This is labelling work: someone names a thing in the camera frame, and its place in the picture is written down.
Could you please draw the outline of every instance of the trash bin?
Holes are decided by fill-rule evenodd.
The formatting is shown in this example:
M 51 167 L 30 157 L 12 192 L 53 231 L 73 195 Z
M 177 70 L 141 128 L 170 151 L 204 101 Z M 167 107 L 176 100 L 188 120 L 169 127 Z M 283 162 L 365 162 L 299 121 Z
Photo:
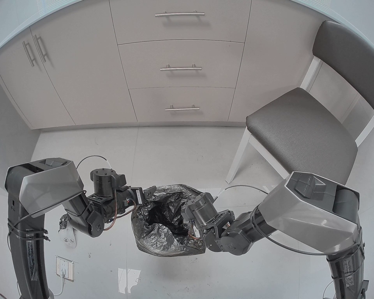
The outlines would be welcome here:
M 182 206 L 199 194 L 186 185 L 157 187 L 153 197 L 131 215 L 138 249 L 155 256 L 205 253 L 205 235 L 198 240 L 190 237 L 190 223 L 181 215 Z

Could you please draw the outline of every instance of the drawer handle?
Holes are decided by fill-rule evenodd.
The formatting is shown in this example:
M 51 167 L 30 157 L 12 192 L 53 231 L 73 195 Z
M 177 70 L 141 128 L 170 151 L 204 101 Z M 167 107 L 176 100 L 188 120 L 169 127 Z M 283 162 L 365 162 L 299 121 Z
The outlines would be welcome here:
M 165 111 L 185 111 L 185 110 L 200 110 L 200 108 L 195 107 L 195 105 L 192 105 L 192 107 L 188 107 L 188 108 L 174 108 L 173 105 L 170 105 L 170 108 L 165 109 Z
M 27 49 L 27 46 L 29 46 L 30 44 L 29 43 L 25 43 L 24 41 L 22 42 L 22 45 L 25 49 L 25 52 L 26 52 L 26 55 L 27 55 L 27 58 L 28 60 L 30 61 L 31 63 L 31 67 L 34 67 L 34 61 L 35 61 L 35 57 L 33 59 L 31 59 L 31 55 L 30 55 L 30 52 L 28 51 Z
M 204 12 L 197 12 L 194 10 L 193 12 L 163 12 L 163 13 L 157 13 L 154 15 L 155 17 L 158 16 L 205 16 Z
M 38 50 L 38 53 L 39 53 L 39 56 L 41 58 L 41 60 L 43 62 L 46 62 L 46 56 L 47 56 L 47 53 L 43 53 L 42 51 L 42 48 L 40 46 L 40 43 L 39 43 L 39 39 L 40 39 L 40 36 L 37 37 L 36 34 L 34 35 L 34 43 L 35 43 L 35 46 L 36 46 L 36 49 Z
M 166 68 L 160 68 L 160 71 L 201 71 L 202 67 L 197 67 L 195 64 L 192 65 L 192 67 L 176 67 L 172 68 L 168 64 Z

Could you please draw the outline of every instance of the gray chair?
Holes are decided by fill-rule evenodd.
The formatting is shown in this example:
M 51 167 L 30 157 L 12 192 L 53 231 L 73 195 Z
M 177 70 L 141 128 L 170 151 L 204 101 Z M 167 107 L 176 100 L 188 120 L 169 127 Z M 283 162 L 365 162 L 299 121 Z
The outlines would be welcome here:
M 286 178 L 292 171 L 312 172 L 345 184 L 357 147 L 374 127 L 374 117 L 356 141 L 308 91 L 325 62 L 374 108 L 374 49 L 358 34 L 332 21 L 320 26 L 313 61 L 300 87 L 249 115 L 229 170 L 230 183 L 248 143 Z

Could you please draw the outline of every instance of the drawer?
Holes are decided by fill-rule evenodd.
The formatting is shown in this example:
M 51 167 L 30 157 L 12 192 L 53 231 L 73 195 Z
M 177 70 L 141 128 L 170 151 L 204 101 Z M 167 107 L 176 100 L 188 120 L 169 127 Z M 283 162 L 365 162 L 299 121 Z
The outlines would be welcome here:
M 118 44 L 198 39 L 244 43 L 251 0 L 110 0 Z M 163 12 L 203 16 L 160 16 Z
M 160 87 L 130 89 L 138 121 L 227 121 L 235 88 Z M 174 110 L 192 108 L 198 110 Z
M 128 87 L 235 87 L 244 44 L 212 40 L 164 40 L 119 46 Z M 201 70 L 167 70 L 201 67 Z

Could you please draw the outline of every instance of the white chair frame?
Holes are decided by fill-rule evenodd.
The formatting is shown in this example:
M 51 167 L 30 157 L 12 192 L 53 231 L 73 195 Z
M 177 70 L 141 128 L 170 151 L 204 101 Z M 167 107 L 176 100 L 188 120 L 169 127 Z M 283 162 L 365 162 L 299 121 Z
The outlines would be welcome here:
M 313 60 L 309 66 L 309 69 L 301 83 L 300 87 L 307 92 L 310 92 L 314 81 L 318 75 L 318 72 L 322 66 L 323 61 L 317 57 L 313 57 Z M 366 127 L 362 130 L 361 134 L 356 139 L 357 147 L 365 140 L 371 130 L 374 128 L 374 117 L 369 121 Z M 245 148 L 251 144 L 264 158 L 270 163 L 270 165 L 280 174 L 282 178 L 286 178 L 289 173 L 288 171 L 278 162 L 269 151 L 262 146 L 262 144 L 248 131 L 247 128 L 244 130 L 242 140 L 240 141 L 239 148 L 234 157 L 234 161 L 231 164 L 229 173 L 226 177 L 226 182 L 229 184 L 234 179 L 237 170 L 239 169 L 240 163 L 243 158 Z

